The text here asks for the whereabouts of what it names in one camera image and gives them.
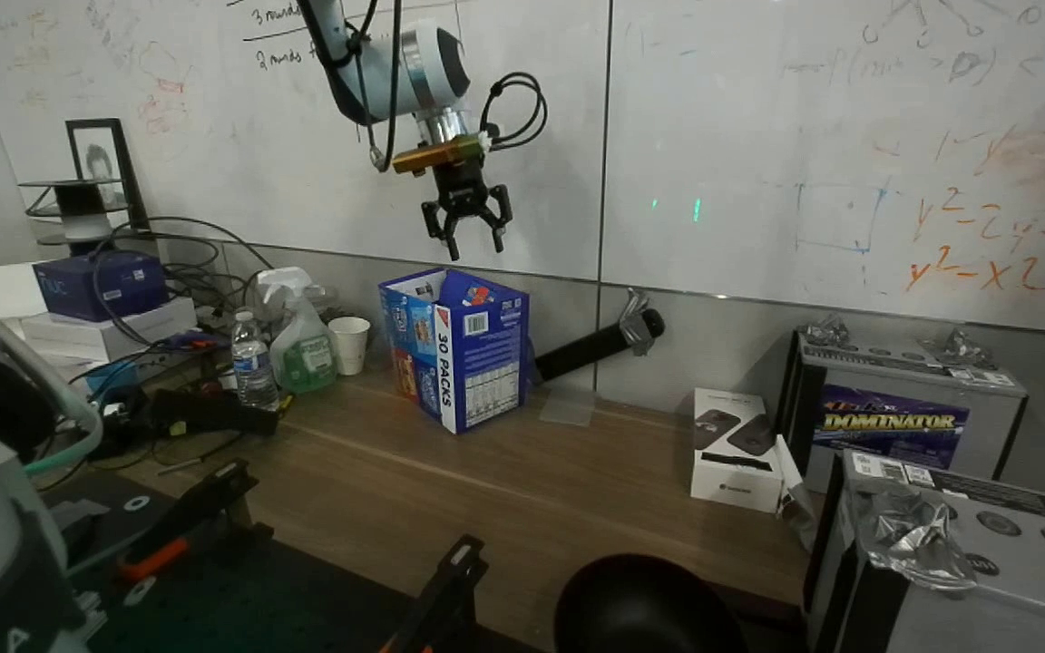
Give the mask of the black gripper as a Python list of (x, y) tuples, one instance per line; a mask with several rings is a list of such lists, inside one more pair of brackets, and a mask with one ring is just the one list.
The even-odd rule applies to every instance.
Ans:
[(494, 255), (503, 255), (503, 227), (510, 200), (503, 186), (485, 186), (477, 163), (441, 163), (431, 171), (435, 200), (419, 203), (424, 226), (441, 240), (446, 258), (460, 259), (455, 221), (483, 217), (489, 226)]

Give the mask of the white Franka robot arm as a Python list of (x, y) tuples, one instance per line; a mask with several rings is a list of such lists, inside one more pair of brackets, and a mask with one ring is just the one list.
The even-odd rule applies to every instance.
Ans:
[(435, 178), (435, 200), (419, 203), (424, 230), (460, 258), (455, 226), (477, 217), (494, 251), (503, 251), (510, 197), (483, 178), (483, 163), (489, 152), (530, 146), (547, 125), (539, 78), (526, 68), (497, 74), (477, 120), (468, 124), (460, 97), (471, 78), (451, 28), (406, 28), (402, 8), (390, 8), (390, 32), (374, 41), (377, 0), (367, 0), (360, 26), (343, 16), (339, 0), (298, 0), (298, 12), (336, 112), (371, 139), (371, 163)]

